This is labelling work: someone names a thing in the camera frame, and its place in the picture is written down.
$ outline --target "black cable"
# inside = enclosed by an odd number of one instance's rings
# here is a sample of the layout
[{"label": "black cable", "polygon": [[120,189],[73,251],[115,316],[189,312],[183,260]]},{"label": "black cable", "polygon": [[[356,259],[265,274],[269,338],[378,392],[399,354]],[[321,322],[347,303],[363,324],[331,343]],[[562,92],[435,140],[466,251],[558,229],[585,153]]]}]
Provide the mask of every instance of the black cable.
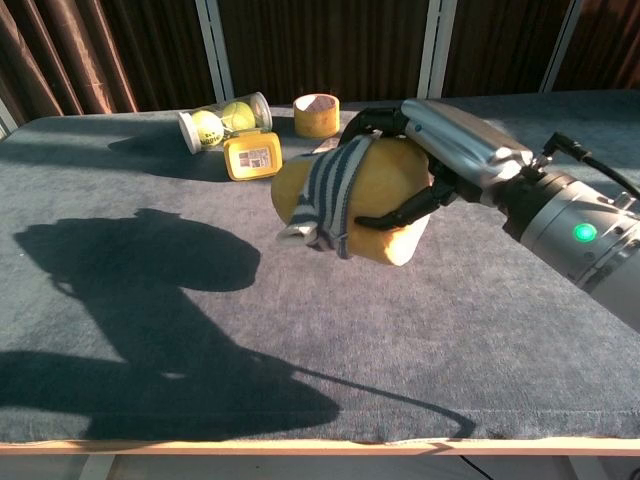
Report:
[{"label": "black cable", "polygon": [[465,457],[464,455],[460,455],[460,460],[462,460],[464,463],[466,463],[467,465],[469,465],[471,468],[473,468],[476,472],[478,472],[480,475],[482,475],[484,478],[486,478],[487,480],[493,480],[493,478],[491,477],[491,475],[489,475],[487,472],[485,472],[484,470],[482,470],[480,467],[478,467],[475,463],[473,463],[471,460],[469,460],[467,457]]},{"label": "black cable", "polygon": [[579,162],[586,163],[591,168],[595,168],[618,185],[624,187],[624,189],[637,200],[640,200],[640,190],[631,182],[631,180],[621,173],[616,172],[613,168],[608,167],[604,163],[593,158],[589,150],[560,132],[555,132],[547,143],[545,143],[542,154],[550,157],[556,150],[560,150]]},{"label": "black cable", "polygon": [[640,200],[640,190],[638,190],[638,187],[631,183],[631,180],[629,180],[627,177],[625,177],[621,173],[616,172],[613,168],[608,167],[604,163],[599,162],[590,155],[584,157],[582,161],[590,167],[595,168],[599,172],[604,173],[611,180],[623,186],[630,195],[636,197],[636,200]]},{"label": "black cable", "polygon": [[629,480],[638,480],[640,479],[640,468],[636,468],[631,475],[629,475]]}]

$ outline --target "gray striped sock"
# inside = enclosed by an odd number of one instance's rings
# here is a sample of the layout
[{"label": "gray striped sock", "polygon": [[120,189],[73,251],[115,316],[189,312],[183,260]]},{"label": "gray striped sock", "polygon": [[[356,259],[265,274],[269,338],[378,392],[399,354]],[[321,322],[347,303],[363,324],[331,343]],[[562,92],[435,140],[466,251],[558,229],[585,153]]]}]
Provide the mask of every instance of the gray striped sock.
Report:
[{"label": "gray striped sock", "polygon": [[315,158],[293,216],[278,234],[280,241],[304,243],[320,251],[336,250],[340,258],[349,258],[347,205],[358,167],[372,141],[360,135]]}]

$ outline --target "yellow tape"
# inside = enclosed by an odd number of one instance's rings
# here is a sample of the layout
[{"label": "yellow tape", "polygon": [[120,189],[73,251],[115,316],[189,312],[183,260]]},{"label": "yellow tape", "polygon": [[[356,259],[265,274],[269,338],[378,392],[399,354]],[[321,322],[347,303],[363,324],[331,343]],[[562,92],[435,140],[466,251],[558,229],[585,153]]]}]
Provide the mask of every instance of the yellow tape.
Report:
[{"label": "yellow tape", "polygon": [[322,138],[340,130],[340,100],[333,95],[314,93],[293,102],[296,133],[301,137]]}]

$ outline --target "table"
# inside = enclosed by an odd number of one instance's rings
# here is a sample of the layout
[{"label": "table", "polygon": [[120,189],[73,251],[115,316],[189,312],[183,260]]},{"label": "table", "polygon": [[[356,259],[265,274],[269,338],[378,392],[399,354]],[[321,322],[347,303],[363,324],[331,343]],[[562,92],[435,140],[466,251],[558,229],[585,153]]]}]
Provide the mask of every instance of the table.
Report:
[{"label": "table", "polygon": [[[640,180],[640,92],[448,102]],[[285,159],[320,144],[273,113]],[[172,112],[0,143],[0,450],[640,453],[640,336],[501,214],[455,203],[393,268],[277,245],[269,188],[191,156]]]}]

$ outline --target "brown curtain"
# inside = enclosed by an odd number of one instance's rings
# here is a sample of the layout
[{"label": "brown curtain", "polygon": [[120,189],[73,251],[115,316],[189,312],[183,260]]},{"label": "brown curtain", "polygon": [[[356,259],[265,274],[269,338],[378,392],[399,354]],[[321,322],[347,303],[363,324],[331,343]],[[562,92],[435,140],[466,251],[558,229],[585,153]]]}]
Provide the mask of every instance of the brown curtain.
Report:
[{"label": "brown curtain", "polygon": [[212,103],[195,4],[0,0],[0,97],[19,124]]},{"label": "brown curtain", "polygon": [[443,96],[537,92],[569,0],[458,0]]},{"label": "brown curtain", "polygon": [[554,90],[640,88],[640,2],[585,0]]},{"label": "brown curtain", "polygon": [[218,0],[237,94],[416,95],[426,0]]}]

